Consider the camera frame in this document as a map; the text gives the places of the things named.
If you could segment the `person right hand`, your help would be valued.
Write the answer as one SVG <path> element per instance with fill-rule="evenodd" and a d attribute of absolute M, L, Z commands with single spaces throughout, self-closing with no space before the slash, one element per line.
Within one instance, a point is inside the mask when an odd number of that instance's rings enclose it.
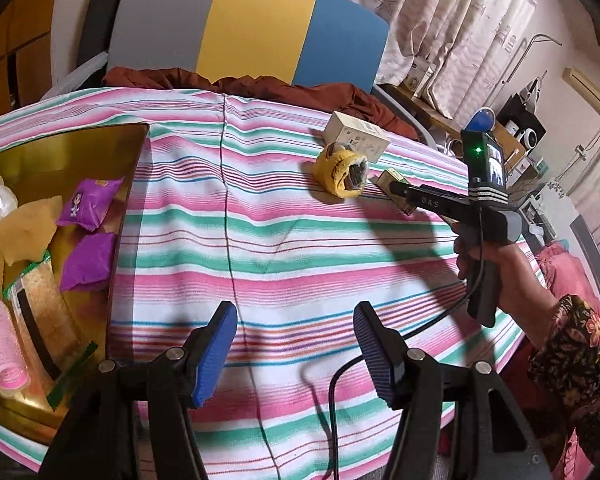
<path fill-rule="evenodd" d="M 541 350 L 547 341 L 554 315 L 558 309 L 558 299 L 536 278 L 526 255 L 515 244 L 498 245 L 486 243 L 483 249 L 468 247 L 460 235 L 463 227 L 460 222 L 452 225 L 457 234 L 454 252 L 458 278 L 464 280 L 472 268 L 472 259 L 483 256 L 494 262 L 500 270 L 502 290 L 498 306 L 509 314 L 524 331 L 536 350 Z"/>

